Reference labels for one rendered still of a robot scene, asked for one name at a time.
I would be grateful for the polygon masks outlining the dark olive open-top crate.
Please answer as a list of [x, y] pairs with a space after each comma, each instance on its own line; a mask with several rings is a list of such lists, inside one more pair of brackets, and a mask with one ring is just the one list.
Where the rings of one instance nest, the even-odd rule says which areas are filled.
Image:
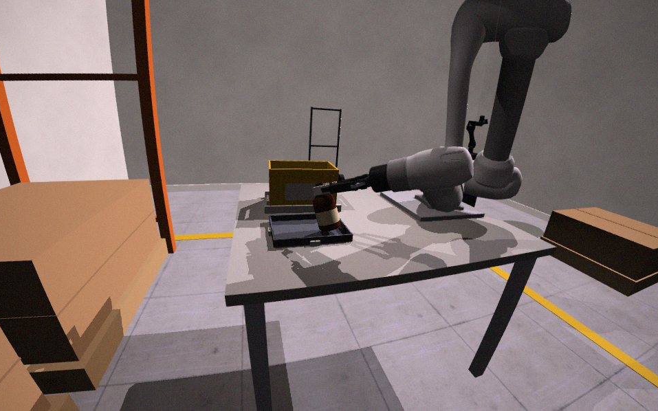
[[312, 188], [338, 181], [338, 175], [330, 162], [269, 160], [270, 205], [313, 205]]

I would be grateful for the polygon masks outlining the brown glass bottle with cream label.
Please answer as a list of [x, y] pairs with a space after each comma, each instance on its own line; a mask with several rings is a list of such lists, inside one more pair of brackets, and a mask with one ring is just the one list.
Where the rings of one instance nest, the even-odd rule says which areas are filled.
[[340, 227], [340, 218], [336, 201], [331, 193], [316, 195], [313, 201], [313, 207], [318, 222], [319, 230], [328, 232], [337, 230]]

